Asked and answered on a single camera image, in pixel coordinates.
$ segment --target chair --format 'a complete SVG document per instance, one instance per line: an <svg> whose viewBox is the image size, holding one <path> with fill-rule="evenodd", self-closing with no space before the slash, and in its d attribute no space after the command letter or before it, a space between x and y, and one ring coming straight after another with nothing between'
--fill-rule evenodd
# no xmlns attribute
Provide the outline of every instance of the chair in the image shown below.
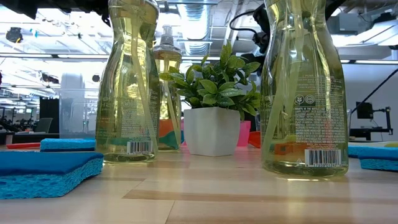
<svg viewBox="0 0 398 224"><path fill-rule="evenodd" d="M37 123L35 132L45 132L48 133L51 126L52 118L40 118Z"/></svg>

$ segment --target pink cup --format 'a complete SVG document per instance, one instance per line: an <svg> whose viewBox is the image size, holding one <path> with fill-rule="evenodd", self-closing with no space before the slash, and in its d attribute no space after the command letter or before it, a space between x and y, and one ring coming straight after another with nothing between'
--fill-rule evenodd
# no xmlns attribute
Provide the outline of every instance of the pink cup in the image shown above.
<svg viewBox="0 0 398 224"><path fill-rule="evenodd" d="M239 132L239 140L237 146L248 146L250 127L251 127L250 121L241 122L241 130Z"/></svg>

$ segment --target blue sponge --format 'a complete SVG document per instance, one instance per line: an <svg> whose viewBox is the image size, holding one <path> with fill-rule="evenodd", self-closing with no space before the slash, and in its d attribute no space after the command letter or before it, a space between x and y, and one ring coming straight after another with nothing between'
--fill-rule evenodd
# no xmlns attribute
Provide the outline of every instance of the blue sponge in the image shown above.
<svg viewBox="0 0 398 224"><path fill-rule="evenodd" d="M368 148L368 146L348 146L348 157L358 158L363 149Z"/></svg>
<svg viewBox="0 0 398 224"><path fill-rule="evenodd" d="M0 199L60 197L102 166L96 152L0 152Z"/></svg>
<svg viewBox="0 0 398 224"><path fill-rule="evenodd" d="M398 148L363 147L358 158L361 161L362 169L398 172Z"/></svg>
<svg viewBox="0 0 398 224"><path fill-rule="evenodd" d="M94 151L94 139L44 139L40 143L41 152Z"/></svg>

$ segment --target white square pot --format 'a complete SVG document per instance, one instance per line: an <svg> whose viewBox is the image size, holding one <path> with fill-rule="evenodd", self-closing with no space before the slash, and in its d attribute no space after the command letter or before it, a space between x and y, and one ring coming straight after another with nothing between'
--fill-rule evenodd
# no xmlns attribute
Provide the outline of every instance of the white square pot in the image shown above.
<svg viewBox="0 0 398 224"><path fill-rule="evenodd" d="M189 151L200 156L228 156L235 152L239 138L238 111L199 108L184 111L184 138Z"/></svg>

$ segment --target potted plant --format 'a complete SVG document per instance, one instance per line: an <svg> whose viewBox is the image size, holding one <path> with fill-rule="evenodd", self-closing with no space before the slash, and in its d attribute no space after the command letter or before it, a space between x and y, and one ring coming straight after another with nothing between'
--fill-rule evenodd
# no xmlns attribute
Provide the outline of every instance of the potted plant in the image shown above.
<svg viewBox="0 0 398 224"><path fill-rule="evenodd" d="M260 63L246 62L232 54L228 42L221 50L220 61L205 65L192 65L184 74L171 68L169 73L160 74L165 81L173 81L172 87L185 97L192 107L184 111L184 136L191 154L201 156L227 156L235 151L239 137L240 119L244 112L256 115L260 107L260 93L256 85L244 94L236 85L248 85L248 77L256 71ZM195 78L194 70L201 72L202 78Z"/></svg>

